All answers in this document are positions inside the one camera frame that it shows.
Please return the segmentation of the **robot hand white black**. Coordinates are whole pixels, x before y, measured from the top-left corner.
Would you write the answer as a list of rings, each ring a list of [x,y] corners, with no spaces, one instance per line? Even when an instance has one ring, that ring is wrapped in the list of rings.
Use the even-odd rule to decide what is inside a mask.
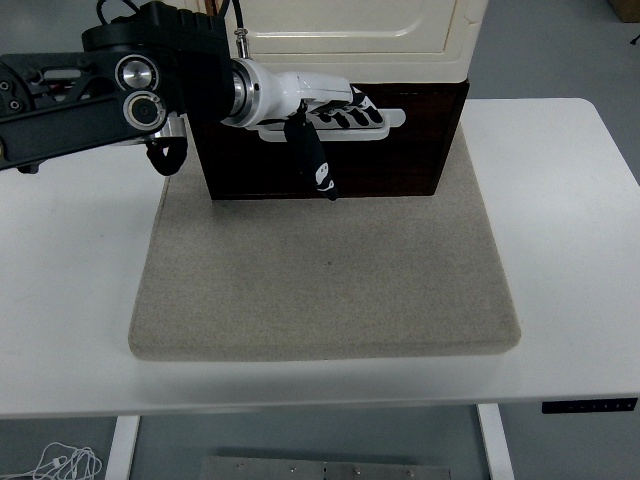
[[[236,62],[234,78],[244,83],[243,105],[231,116],[240,128],[280,123],[300,175],[331,201],[339,197],[312,120],[345,131],[376,129],[385,119],[374,103],[348,80],[325,74],[274,74],[252,60]]]

